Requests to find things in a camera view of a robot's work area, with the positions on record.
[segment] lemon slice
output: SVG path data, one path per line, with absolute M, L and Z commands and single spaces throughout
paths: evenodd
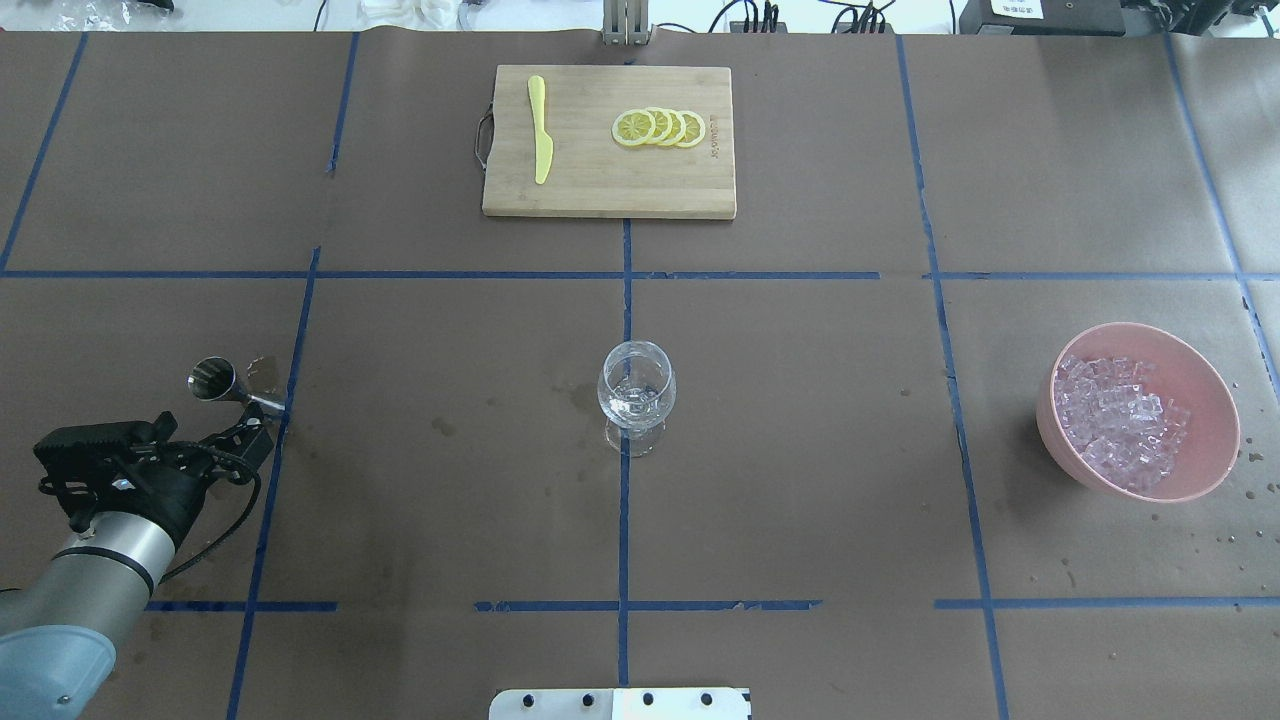
M 653 137 L 650 137 L 645 145 L 658 145 L 671 136 L 671 128 L 675 127 L 671 110 L 666 108 L 645 108 L 645 111 L 653 115 L 653 120 L 658 126 L 658 128 L 653 131 Z
M 671 117 L 671 131 L 662 140 L 650 141 L 662 147 L 671 147 L 680 142 L 680 138 L 685 137 L 685 117 L 680 114 L 680 110 L 667 110 L 667 115 Z
M 676 147 L 692 147 L 701 142 L 707 136 L 707 123 L 703 117 L 692 110 L 681 110 L 680 118 L 685 122 L 685 133 L 676 141 Z
M 613 120 L 613 140 L 625 147 L 636 147 L 653 140 L 658 120 L 648 110 L 627 110 Z

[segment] wooden cutting board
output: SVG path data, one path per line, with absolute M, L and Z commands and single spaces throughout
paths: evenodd
M 547 81 L 550 174 L 534 183 L 529 77 Z M 695 147 L 622 147 L 613 119 L 646 106 L 707 119 Z M 733 91 L 728 68 L 644 65 L 499 65 L 485 215 L 550 218 L 732 219 Z

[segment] metal jigger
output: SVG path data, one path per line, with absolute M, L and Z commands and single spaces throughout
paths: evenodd
M 230 400 L 246 406 L 257 402 L 264 415 L 275 420 L 284 416 L 284 404 L 274 397 L 250 392 L 236 372 L 236 365 L 225 357 L 215 355 L 196 363 L 187 375 L 187 388 L 196 400 L 204 402 Z

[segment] wine glass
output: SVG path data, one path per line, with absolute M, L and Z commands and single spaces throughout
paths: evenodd
M 609 419 L 604 439 L 623 455 L 648 455 L 662 438 L 667 415 L 676 405 L 671 359 L 649 341 L 623 342 L 604 359 L 595 395 Z

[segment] yellow knife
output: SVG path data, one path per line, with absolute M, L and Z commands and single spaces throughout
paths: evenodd
M 529 104 L 534 109 L 534 182 L 547 182 L 552 172 L 552 152 L 556 143 L 547 135 L 547 81 L 543 76 L 529 77 Z

